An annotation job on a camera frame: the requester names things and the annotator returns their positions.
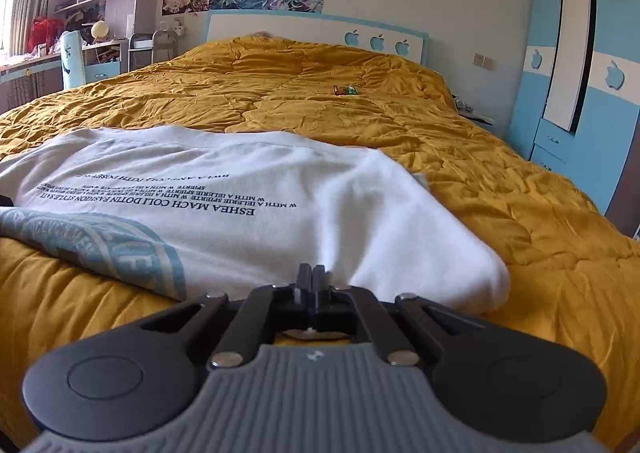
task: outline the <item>blue wardrobe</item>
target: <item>blue wardrobe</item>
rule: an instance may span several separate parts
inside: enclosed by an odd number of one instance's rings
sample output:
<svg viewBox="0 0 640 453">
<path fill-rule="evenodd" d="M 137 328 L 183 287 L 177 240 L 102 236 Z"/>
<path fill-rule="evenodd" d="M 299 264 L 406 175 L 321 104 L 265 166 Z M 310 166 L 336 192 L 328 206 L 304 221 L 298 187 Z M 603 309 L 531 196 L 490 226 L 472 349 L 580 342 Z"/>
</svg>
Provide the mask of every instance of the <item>blue wardrobe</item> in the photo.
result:
<svg viewBox="0 0 640 453">
<path fill-rule="evenodd" d="M 640 0 L 533 0 L 507 142 L 640 224 Z"/>
</svg>

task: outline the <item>red plastic bag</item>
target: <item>red plastic bag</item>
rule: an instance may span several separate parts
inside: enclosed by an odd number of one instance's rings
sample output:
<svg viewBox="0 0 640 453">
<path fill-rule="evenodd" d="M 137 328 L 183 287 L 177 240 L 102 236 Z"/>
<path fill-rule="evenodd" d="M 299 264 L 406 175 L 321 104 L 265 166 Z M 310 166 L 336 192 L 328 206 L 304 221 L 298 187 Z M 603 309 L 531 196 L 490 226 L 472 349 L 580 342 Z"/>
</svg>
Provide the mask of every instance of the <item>red plastic bag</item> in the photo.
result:
<svg viewBox="0 0 640 453">
<path fill-rule="evenodd" d="M 33 52 L 33 49 L 43 43 L 47 45 L 47 52 L 55 45 L 56 39 L 60 35 L 64 24 L 57 20 L 44 16 L 38 16 L 31 23 L 31 33 L 27 41 L 27 52 Z"/>
</svg>

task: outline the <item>blue apple decoration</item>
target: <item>blue apple decoration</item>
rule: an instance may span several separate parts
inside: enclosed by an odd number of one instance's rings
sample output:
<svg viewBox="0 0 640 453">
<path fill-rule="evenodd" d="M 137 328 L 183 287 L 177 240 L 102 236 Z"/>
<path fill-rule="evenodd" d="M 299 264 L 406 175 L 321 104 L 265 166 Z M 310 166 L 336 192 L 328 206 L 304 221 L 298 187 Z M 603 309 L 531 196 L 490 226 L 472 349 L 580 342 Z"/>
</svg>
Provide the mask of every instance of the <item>blue apple decoration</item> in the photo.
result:
<svg viewBox="0 0 640 453">
<path fill-rule="evenodd" d="M 382 52 L 385 49 L 385 39 L 380 34 L 377 38 L 371 38 L 369 40 L 371 48 L 377 52 Z"/>
<path fill-rule="evenodd" d="M 533 51 L 533 57 L 531 58 L 531 68 L 538 70 L 540 65 L 542 65 L 542 55 L 540 55 L 540 52 L 536 49 Z"/>
<path fill-rule="evenodd" d="M 353 32 L 347 32 L 344 35 L 344 42 L 350 47 L 357 47 L 360 43 L 358 41 L 359 37 L 360 37 L 360 34 L 358 34 L 358 29 L 356 29 Z"/>
<path fill-rule="evenodd" d="M 409 55 L 409 43 L 406 42 L 406 39 L 396 43 L 396 54 L 405 57 Z"/>
<path fill-rule="evenodd" d="M 607 78 L 605 82 L 609 88 L 619 90 L 625 82 L 625 73 L 618 68 L 615 61 L 611 61 L 612 67 L 607 67 Z"/>
</svg>

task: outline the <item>headboard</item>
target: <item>headboard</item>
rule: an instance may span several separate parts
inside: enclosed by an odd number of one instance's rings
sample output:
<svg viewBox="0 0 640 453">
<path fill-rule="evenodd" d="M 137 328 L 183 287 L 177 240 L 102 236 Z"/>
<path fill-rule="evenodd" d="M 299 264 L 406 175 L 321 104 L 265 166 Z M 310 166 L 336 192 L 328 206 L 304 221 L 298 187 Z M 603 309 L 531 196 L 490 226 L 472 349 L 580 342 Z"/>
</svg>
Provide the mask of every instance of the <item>headboard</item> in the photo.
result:
<svg viewBox="0 0 640 453">
<path fill-rule="evenodd" d="M 281 10 L 212 10 L 207 41 L 268 32 L 296 41 L 329 43 L 397 54 L 426 65 L 429 36 L 384 23 Z"/>
</svg>

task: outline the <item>yellow comforter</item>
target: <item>yellow comforter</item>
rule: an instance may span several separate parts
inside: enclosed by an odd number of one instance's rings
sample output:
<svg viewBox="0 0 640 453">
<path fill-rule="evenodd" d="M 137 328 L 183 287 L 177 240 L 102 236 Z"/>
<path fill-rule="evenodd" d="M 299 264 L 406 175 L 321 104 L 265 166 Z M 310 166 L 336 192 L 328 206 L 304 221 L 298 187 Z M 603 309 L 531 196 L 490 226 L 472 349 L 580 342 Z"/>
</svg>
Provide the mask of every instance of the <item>yellow comforter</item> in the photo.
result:
<svg viewBox="0 0 640 453">
<path fill-rule="evenodd" d="M 336 97 L 334 84 L 361 95 Z M 0 116 L 0 159 L 79 126 L 170 123 L 293 131 L 379 148 L 426 173 L 433 194 L 509 267 L 510 299 L 488 317 L 596 361 L 609 399 L 595 433 L 607 445 L 640 424 L 640 245 L 567 179 L 458 116 L 439 75 L 345 47 L 217 42 Z M 0 239 L 0 427 L 20 446 L 36 434 L 20 383 L 42 354 L 171 303 Z"/>
</svg>

